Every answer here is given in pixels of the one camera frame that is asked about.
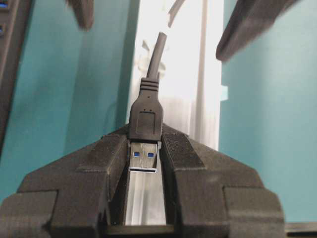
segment metal usb plug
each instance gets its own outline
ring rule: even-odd
[[[132,142],[129,170],[155,173],[157,171],[157,154],[157,144]]]

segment usb port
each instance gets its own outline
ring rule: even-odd
[[[5,30],[4,24],[0,24],[0,36],[4,35],[4,30]]]
[[[157,152],[157,144],[132,142],[129,170],[155,173],[157,171]]]
[[[8,10],[9,3],[8,0],[0,0],[0,10]]]

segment teal wall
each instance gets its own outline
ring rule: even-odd
[[[124,125],[138,0],[96,0],[81,31],[64,0],[35,0],[0,158],[0,203],[26,173]]]
[[[289,222],[317,221],[316,12],[300,1],[222,65],[219,150],[258,170]]]

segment usb cable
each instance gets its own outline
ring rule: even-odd
[[[140,93],[130,111],[131,171],[156,172],[158,142],[161,140],[163,108],[159,103],[159,63],[166,42],[162,32],[154,47],[146,78],[141,79]]]

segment black cable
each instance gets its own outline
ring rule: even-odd
[[[177,15],[178,11],[180,10],[181,6],[183,5],[185,0],[176,0],[173,4],[172,8],[169,10],[169,22],[168,27],[171,27],[173,24],[173,21],[175,19],[175,16]]]
[[[157,42],[156,42],[154,50],[153,50],[152,58],[151,58],[149,69],[148,69],[147,78],[151,78],[151,79],[158,78],[159,63],[160,63],[160,60],[162,58],[162,54],[164,51],[166,38],[167,38],[167,36],[163,32],[160,32],[158,34],[158,39],[157,39]]]

